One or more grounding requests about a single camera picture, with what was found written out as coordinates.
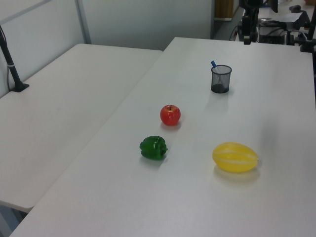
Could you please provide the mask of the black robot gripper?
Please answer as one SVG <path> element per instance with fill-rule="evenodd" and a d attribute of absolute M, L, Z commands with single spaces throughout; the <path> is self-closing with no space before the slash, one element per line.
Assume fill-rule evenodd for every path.
<path fill-rule="evenodd" d="M 263 0 L 239 0 L 239 6 L 245 10 L 242 17 L 242 35 L 245 45 L 250 45 L 251 41 L 258 38 L 257 23 L 259 8 L 263 5 Z"/>

